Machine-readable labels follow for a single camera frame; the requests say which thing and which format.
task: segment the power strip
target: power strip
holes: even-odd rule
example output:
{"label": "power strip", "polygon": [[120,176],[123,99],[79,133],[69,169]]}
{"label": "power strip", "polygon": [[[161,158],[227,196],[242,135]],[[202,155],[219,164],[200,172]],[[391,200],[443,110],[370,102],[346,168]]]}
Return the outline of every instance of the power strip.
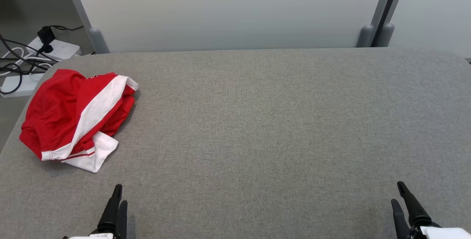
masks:
{"label": "power strip", "polygon": [[[39,39],[39,37],[36,37],[28,45],[31,48],[39,50],[42,47],[42,42]],[[82,54],[82,50],[80,49],[80,46],[73,45],[71,43],[67,43],[64,41],[53,40],[50,43],[50,45],[52,46],[53,51],[50,53],[44,53],[44,54],[56,60],[65,60],[65,59],[72,58],[75,56],[80,56]],[[36,55],[36,52],[31,50],[30,48],[27,48],[27,51],[29,53],[33,53],[33,55]],[[30,96],[32,92],[34,91],[34,88],[36,88],[36,85],[38,84],[38,80],[42,78],[42,75],[44,74],[33,74],[33,75],[37,80],[35,80],[34,78],[31,78],[31,75],[23,75],[21,86],[18,88],[18,90],[8,95],[1,94],[1,96],[4,98]],[[16,88],[16,86],[18,85],[18,82],[20,82],[20,76],[18,75],[9,76],[5,78],[5,81],[3,82],[1,90],[3,92],[12,91],[13,89]]]}
{"label": "power strip", "polygon": [[[33,75],[35,78],[40,79],[42,78],[44,74],[33,74]],[[18,82],[20,82],[19,75],[9,76],[5,78],[5,81],[3,82],[3,85],[1,87],[2,92],[12,91],[18,85]],[[23,75],[21,86],[20,88],[18,88],[18,90],[8,95],[1,94],[1,96],[4,98],[30,96],[32,92],[34,91],[34,88],[36,88],[37,84],[38,84],[38,81],[34,80],[34,78],[32,78],[31,75]]]}
{"label": "power strip", "polygon": [[[42,42],[39,37],[36,37],[28,45],[31,48],[39,50],[42,47]],[[50,53],[44,54],[56,60],[65,60],[74,56],[82,55],[82,50],[78,45],[73,45],[59,40],[53,40],[50,45],[52,46],[53,50]],[[27,48],[27,50],[29,51],[29,53],[35,53],[35,51],[31,50],[30,48]]]}

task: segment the black cable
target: black cable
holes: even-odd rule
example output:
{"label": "black cable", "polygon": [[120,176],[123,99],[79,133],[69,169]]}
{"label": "black cable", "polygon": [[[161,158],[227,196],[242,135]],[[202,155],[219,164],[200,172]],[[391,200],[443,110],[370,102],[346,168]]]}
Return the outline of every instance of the black cable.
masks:
{"label": "black cable", "polygon": [[[14,65],[14,66],[18,67],[18,69],[20,69],[20,67],[17,66],[16,64],[14,64],[14,63],[8,63],[7,65]],[[0,93],[3,94],[3,95],[8,95],[8,94],[14,93],[16,90],[18,90],[20,88],[22,81],[23,81],[23,75],[20,73],[20,82],[18,82],[18,85],[13,90],[11,90],[10,92],[3,92],[3,91],[0,90]]]}
{"label": "black cable", "polygon": [[43,74],[45,72],[40,72],[40,71],[33,71],[32,69],[30,70],[27,70],[27,71],[22,71],[22,70],[18,70],[18,69],[12,69],[12,68],[8,68],[8,67],[0,67],[0,71],[1,72],[13,72],[13,73],[17,73],[17,74],[23,74],[23,75],[29,75],[29,74]]}
{"label": "black cable", "polygon": [[11,43],[15,43],[15,44],[18,44],[18,45],[25,46],[26,48],[30,48],[31,50],[38,52],[39,54],[41,54],[41,55],[44,56],[45,58],[48,58],[48,59],[50,59],[50,60],[52,60],[52,61],[54,61],[54,62],[56,62],[56,63],[59,62],[58,60],[55,60],[55,59],[53,59],[53,58],[51,58],[51,57],[45,55],[44,53],[40,53],[37,49],[31,48],[30,46],[28,46],[28,45],[26,45],[26,44],[19,43],[19,42],[17,42],[17,41],[12,41],[12,40],[4,39],[4,38],[1,36],[1,34],[0,34],[0,40],[1,40],[2,43],[5,45],[5,47],[6,47],[13,55],[15,55],[17,58],[19,58],[20,60],[22,60],[22,58],[19,57],[19,55],[16,54],[15,52],[13,52],[13,51],[10,49],[10,47],[8,46],[8,44],[5,43],[5,41],[11,42]]}
{"label": "black cable", "polygon": [[[35,56],[35,57],[38,57],[38,56],[39,56],[39,51],[36,53],[36,56]],[[36,63],[36,62],[37,62],[37,60],[34,59],[34,63]],[[34,66],[31,66],[30,71],[32,71],[33,68],[34,68]]]}
{"label": "black cable", "polygon": [[18,58],[0,58],[0,61],[2,60],[19,60]]}
{"label": "black cable", "polygon": [[31,72],[33,69],[34,69],[34,66],[31,66],[30,69],[29,69],[29,71]]}
{"label": "black cable", "polygon": [[83,28],[83,26],[80,26],[78,28],[66,28],[65,26],[59,26],[59,25],[52,25],[50,27],[51,28],[57,28],[58,30],[78,30],[80,28]]}
{"label": "black cable", "polygon": [[[18,59],[24,61],[24,62],[27,63],[27,64],[31,64],[31,65],[34,64],[34,63],[31,63],[30,61],[26,60],[25,58],[19,56],[18,54],[16,54],[16,53],[10,48],[10,46],[8,46],[8,44],[5,42],[5,39],[2,37],[1,34],[0,34],[0,40],[1,40],[2,43],[5,45],[5,47],[7,48],[7,50],[9,50],[11,54],[13,54],[13,55],[15,55],[16,57],[18,57]],[[42,67],[42,66],[38,66],[38,68],[43,69],[43,70],[47,70],[47,68],[44,68],[44,67]]]}

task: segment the gray felt surface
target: gray felt surface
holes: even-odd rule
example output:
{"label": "gray felt surface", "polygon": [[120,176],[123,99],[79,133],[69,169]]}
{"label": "gray felt surface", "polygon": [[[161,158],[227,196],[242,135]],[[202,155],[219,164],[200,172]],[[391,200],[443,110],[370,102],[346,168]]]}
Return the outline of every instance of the gray felt surface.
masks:
{"label": "gray felt surface", "polygon": [[24,112],[0,155],[0,238],[87,235],[118,183],[129,239],[393,239],[399,180],[435,222],[471,231],[471,66],[446,51],[127,53],[57,68],[132,77],[135,108],[96,174],[39,161],[18,140]]}

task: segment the power adapter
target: power adapter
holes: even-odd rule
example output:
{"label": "power adapter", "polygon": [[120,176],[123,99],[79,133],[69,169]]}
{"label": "power adapter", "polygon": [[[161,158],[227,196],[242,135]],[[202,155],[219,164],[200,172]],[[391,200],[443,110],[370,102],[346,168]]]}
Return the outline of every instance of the power adapter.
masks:
{"label": "power adapter", "polygon": [[[34,75],[34,78],[39,80],[40,78],[42,78],[42,75],[44,74],[33,74],[33,75]],[[34,88],[36,88],[36,85],[38,84],[38,81],[34,80],[34,78],[32,78],[31,75],[23,75],[21,86],[18,88],[18,90],[8,95],[1,94],[1,96],[4,98],[30,96],[32,92],[34,91]],[[2,91],[5,91],[5,92],[12,91],[18,85],[18,82],[20,82],[19,75],[9,76],[5,78],[5,81],[3,82],[1,89]]]}
{"label": "power adapter", "polygon": [[40,31],[38,31],[38,37],[42,42],[42,48],[39,51],[44,51],[50,53],[52,51],[52,46],[49,45],[53,40],[56,39],[56,36],[52,32],[50,26],[43,26]]}

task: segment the gray floor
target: gray floor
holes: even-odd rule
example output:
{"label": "gray floor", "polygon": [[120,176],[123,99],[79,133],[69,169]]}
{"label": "gray floor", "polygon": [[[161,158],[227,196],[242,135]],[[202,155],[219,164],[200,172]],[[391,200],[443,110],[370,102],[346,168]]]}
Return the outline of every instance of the gray floor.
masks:
{"label": "gray floor", "polygon": [[[82,23],[72,0],[0,0],[0,33],[5,39],[28,44],[42,26],[61,25],[76,28]],[[84,29],[73,32],[54,30],[58,40],[79,45],[83,54],[93,52]],[[0,57],[6,53],[0,45]],[[28,97],[0,97],[0,151],[18,120]]]}

